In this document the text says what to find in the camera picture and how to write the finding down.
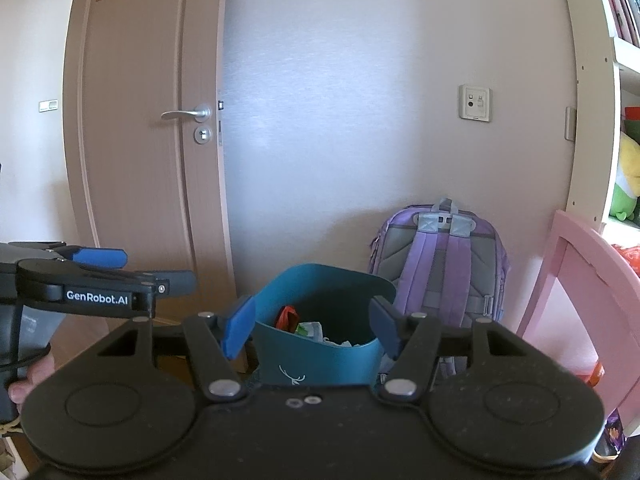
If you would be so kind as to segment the left hand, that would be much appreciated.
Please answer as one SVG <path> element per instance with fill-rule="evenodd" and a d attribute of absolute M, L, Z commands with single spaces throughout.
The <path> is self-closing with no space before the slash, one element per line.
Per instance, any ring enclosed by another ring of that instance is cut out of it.
<path fill-rule="evenodd" d="M 32 363 L 32 365 L 27 369 L 25 378 L 9 385 L 8 395 L 18 412 L 22 410 L 23 404 L 29 396 L 29 393 L 48 379 L 54 371 L 54 356 L 49 352 L 39 361 Z"/>

